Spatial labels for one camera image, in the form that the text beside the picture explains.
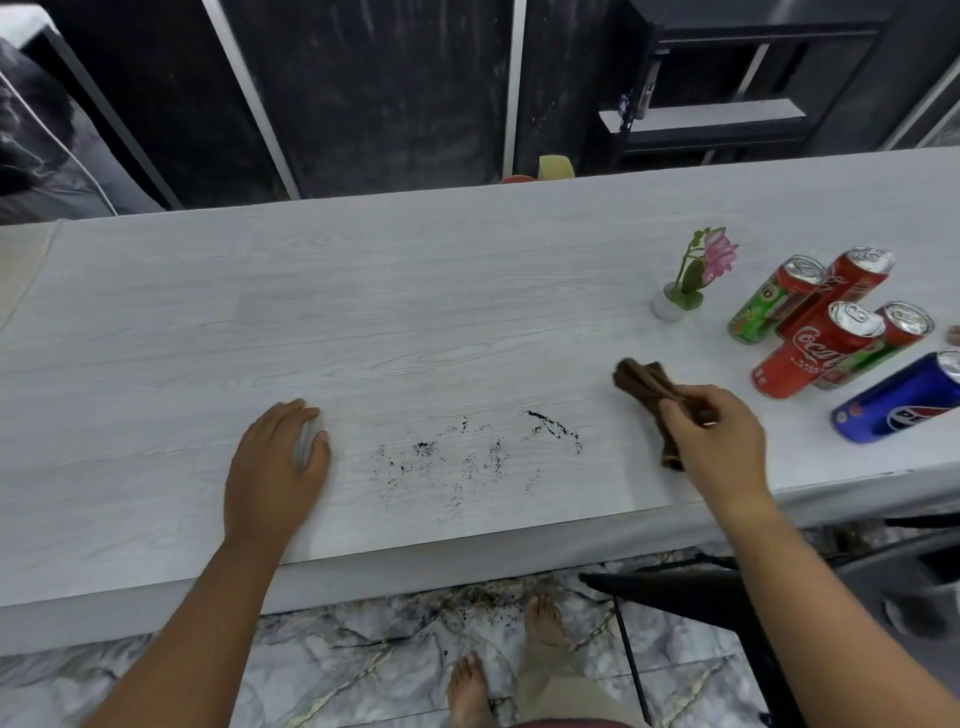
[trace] bare foot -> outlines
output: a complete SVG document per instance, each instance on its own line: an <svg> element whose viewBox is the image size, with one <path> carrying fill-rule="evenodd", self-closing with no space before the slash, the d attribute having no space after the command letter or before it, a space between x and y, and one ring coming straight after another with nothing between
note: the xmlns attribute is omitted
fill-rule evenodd
<svg viewBox="0 0 960 728"><path fill-rule="evenodd" d="M450 725L453 728L473 728L493 720L487 676L476 652L461 658L453 667L450 684L446 686L446 700L450 704Z"/></svg>
<svg viewBox="0 0 960 728"><path fill-rule="evenodd" d="M549 596L534 596L528 601L524 621L530 642L564 646L564 620Z"/></svg>

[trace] red can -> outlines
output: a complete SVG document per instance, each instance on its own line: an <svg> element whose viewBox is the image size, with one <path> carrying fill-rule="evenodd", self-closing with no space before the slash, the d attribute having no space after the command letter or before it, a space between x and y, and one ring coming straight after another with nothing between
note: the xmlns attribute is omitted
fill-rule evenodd
<svg viewBox="0 0 960 728"><path fill-rule="evenodd" d="M780 348L751 373L767 397L785 400L819 379L852 353L870 346L886 329L883 317L859 303L834 301L814 312Z"/></svg>
<svg viewBox="0 0 960 728"><path fill-rule="evenodd" d="M866 245L850 248L830 263L827 280L780 322L777 336L789 341L807 317L824 312L834 301L859 301L887 280L893 267L889 251Z"/></svg>

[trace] hand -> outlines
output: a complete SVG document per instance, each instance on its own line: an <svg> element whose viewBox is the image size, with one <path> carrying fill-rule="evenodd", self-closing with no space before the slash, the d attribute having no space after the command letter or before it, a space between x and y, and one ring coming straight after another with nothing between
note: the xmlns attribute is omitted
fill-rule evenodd
<svg viewBox="0 0 960 728"><path fill-rule="evenodd" d="M711 384L678 387L681 394L706 400L720 422L700 427L671 400L660 400L660 412L677 441L690 482L714 517L724 521L774 506L767 488L766 436L753 411L733 392Z"/></svg>
<svg viewBox="0 0 960 728"><path fill-rule="evenodd" d="M303 426L319 414L316 407L304 408L303 400L278 402L247 428L227 475L226 541L278 549L277 558L290 543L317 502L330 467L326 432L314 438L302 472L294 463Z"/></svg>

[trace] blue can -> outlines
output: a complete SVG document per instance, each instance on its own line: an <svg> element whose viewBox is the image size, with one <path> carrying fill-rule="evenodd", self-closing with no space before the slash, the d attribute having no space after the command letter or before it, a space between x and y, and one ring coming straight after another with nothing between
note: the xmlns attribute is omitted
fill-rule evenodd
<svg viewBox="0 0 960 728"><path fill-rule="evenodd" d="M830 413L834 429L855 443L894 432L960 407L960 349L921 356Z"/></svg>

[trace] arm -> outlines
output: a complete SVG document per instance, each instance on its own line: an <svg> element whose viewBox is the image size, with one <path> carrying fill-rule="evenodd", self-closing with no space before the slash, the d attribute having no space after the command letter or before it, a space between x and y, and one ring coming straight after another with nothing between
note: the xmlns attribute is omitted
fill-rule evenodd
<svg viewBox="0 0 960 728"><path fill-rule="evenodd" d="M952 728L960 702L874 620L777 510L763 428L718 387L685 387L720 422L660 408L690 480L733 546L747 593L811 728Z"/></svg>
<svg viewBox="0 0 960 728"><path fill-rule="evenodd" d="M263 597L326 481L325 432L302 473L293 461L303 425L319 413L303 400L277 404L244 434L227 477L223 544L84 728L229 724Z"/></svg>

